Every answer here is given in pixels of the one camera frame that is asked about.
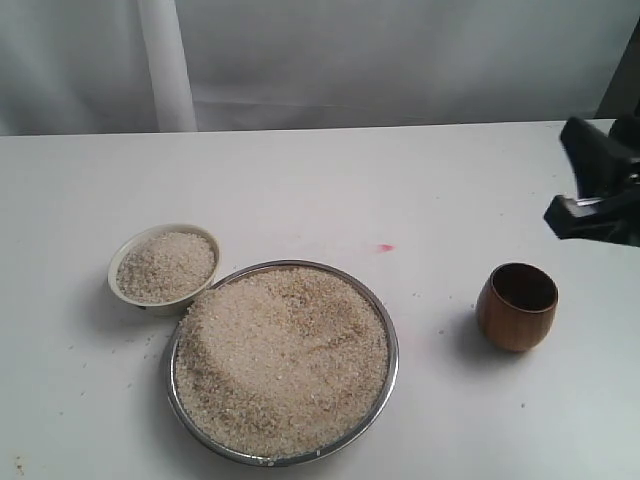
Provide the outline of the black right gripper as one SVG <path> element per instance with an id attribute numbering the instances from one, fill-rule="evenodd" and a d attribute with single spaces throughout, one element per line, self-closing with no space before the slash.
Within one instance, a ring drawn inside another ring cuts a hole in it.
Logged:
<path id="1" fill-rule="evenodd" d="M 560 141 L 579 199 L 556 195 L 543 219 L 560 240 L 639 244 L 639 118 L 623 115 L 604 133 L 571 117 Z"/>

